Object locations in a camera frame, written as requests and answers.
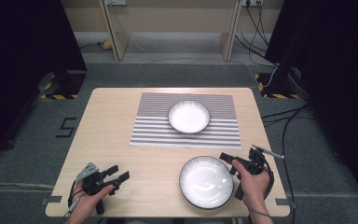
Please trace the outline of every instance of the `table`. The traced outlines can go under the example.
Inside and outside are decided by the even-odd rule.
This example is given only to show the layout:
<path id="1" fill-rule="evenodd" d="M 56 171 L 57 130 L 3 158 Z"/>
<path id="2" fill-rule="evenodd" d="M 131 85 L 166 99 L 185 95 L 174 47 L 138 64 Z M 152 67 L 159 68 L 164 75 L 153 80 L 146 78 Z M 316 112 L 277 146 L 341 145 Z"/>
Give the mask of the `table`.
<path id="1" fill-rule="evenodd" d="M 241 149 L 191 147 L 131 146 L 131 135 L 141 96 L 153 93 L 189 93 L 230 95 L 241 136 Z M 198 156 L 219 158 L 221 152 L 248 158 L 251 144 L 269 148 L 255 98 L 247 88 L 103 88 L 95 89 L 80 121 L 73 143 L 62 166 L 46 213 L 62 217 L 68 207 L 67 198 L 77 174 L 88 162 L 100 171 L 118 165 L 117 175 L 130 171 L 130 179 L 122 183 L 114 196 L 103 199 L 104 217 L 246 217 L 243 203 L 233 197 L 222 207 L 202 210 L 190 204 L 179 187 L 179 174 L 185 163 Z M 286 199 L 276 163 L 266 156 L 275 174 L 275 184 L 266 199 L 273 217 L 289 214 L 288 205 L 277 205 Z M 114 179 L 116 174 L 105 181 Z M 234 178 L 237 188 L 239 182 Z"/>
<path id="2" fill-rule="evenodd" d="M 241 0 L 100 0 L 116 60 L 122 60 L 134 32 L 219 33 L 223 58 L 231 54 Z"/>

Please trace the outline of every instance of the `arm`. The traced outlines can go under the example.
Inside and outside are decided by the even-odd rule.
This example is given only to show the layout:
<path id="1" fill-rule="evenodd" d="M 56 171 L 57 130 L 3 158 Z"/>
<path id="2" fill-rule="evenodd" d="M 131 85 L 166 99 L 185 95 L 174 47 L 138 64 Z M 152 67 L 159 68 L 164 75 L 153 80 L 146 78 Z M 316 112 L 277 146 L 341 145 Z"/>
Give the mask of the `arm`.
<path id="1" fill-rule="evenodd" d="M 243 167 L 243 165 L 236 161 L 232 161 L 232 165 L 237 169 L 240 175 L 243 189 L 243 202 L 249 210 L 249 215 L 254 224 L 271 224 L 273 223 L 269 216 L 266 203 L 264 202 L 264 194 L 269 185 L 269 174 L 263 171 L 260 175 L 251 175 Z"/>
<path id="2" fill-rule="evenodd" d="M 112 191 L 114 188 L 113 185 L 109 185 L 94 195 L 88 195 L 86 192 L 81 191 L 83 188 L 82 186 L 82 180 L 76 184 L 74 192 L 78 192 L 78 194 L 73 198 L 73 202 L 79 197 L 80 200 L 72 211 L 71 216 L 69 216 L 68 220 L 66 221 L 66 224 L 88 223 L 89 217 L 95 210 L 95 206 L 97 205 L 98 201 L 109 194 L 110 191 Z"/>

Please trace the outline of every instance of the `gray carpet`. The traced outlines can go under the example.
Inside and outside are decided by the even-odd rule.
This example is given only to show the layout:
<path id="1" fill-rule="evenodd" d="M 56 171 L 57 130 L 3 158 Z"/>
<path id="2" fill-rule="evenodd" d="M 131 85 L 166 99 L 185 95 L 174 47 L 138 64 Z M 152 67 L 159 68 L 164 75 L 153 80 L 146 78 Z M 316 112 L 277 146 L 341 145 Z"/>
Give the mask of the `gray carpet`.
<path id="1" fill-rule="evenodd" d="M 254 74 L 270 70 L 261 66 L 251 68 Z M 95 88 L 248 87 L 254 92 L 261 116 L 296 109 L 306 103 L 303 99 L 262 97 L 244 65 L 93 63 L 88 64 L 88 70 L 77 99 L 38 99 L 13 139 L 15 147 L 0 151 L 0 184 L 26 184 L 22 188 L 0 186 L 0 223 L 61 223 L 60 217 L 45 215 L 44 200 L 58 178 L 76 130 L 69 138 L 56 138 L 56 135 L 67 133 L 60 130 L 65 118 L 76 118 L 68 120 L 67 126 L 77 127 Z M 41 81 L 41 90 L 49 79 L 47 75 Z M 350 171 L 335 157 L 311 111 L 297 116 L 288 125 L 284 138 L 288 173 L 297 205 L 295 223 L 358 223 L 358 186 Z M 278 121 L 266 127 L 272 150 L 277 153 L 282 153 L 285 122 Z M 277 160 L 277 164 L 290 197 L 283 163 Z M 275 218 L 275 223 L 290 223 L 291 218 Z M 162 220 L 149 221 L 163 223 Z"/>

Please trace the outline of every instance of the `striped mat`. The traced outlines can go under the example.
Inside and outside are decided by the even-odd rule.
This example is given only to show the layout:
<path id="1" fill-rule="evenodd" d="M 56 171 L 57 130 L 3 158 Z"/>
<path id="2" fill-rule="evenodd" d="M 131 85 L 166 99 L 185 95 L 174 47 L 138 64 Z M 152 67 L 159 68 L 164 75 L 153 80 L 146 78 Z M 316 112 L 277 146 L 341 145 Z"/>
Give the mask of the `striped mat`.
<path id="1" fill-rule="evenodd" d="M 168 122 L 168 112 L 171 107 L 185 100 L 197 101 L 208 108 L 211 120 L 204 130 L 192 134 L 180 133 Z M 241 149 L 233 97 L 232 95 L 144 92 L 130 145 Z"/>

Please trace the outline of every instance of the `hand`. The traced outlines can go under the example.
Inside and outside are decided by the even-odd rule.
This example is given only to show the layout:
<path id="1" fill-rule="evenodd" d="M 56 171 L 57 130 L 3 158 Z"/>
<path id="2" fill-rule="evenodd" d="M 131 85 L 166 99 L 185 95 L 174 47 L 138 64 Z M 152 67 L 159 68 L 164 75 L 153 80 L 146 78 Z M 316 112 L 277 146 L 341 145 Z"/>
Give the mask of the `hand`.
<path id="1" fill-rule="evenodd" d="M 254 224 L 272 223 L 264 202 L 264 195 L 269 186 L 269 174 L 267 171 L 263 171 L 259 175 L 251 175 L 239 161 L 233 160 L 232 165 L 240 173 L 237 178 L 241 181 L 243 202 L 248 207 L 249 215 Z"/>
<path id="2" fill-rule="evenodd" d="M 74 196 L 73 202 L 80 197 L 80 201 L 78 202 L 77 206 L 75 206 L 74 210 L 69 216 L 67 224 L 83 224 L 88 223 L 89 218 L 92 212 L 95 210 L 95 206 L 97 205 L 98 201 L 100 201 L 104 196 L 109 194 L 114 186 L 109 185 L 105 188 L 101 189 L 100 192 L 94 195 L 88 195 L 84 191 L 80 191 L 83 189 L 83 180 L 77 182 L 74 192 L 78 192 L 77 195 Z"/>

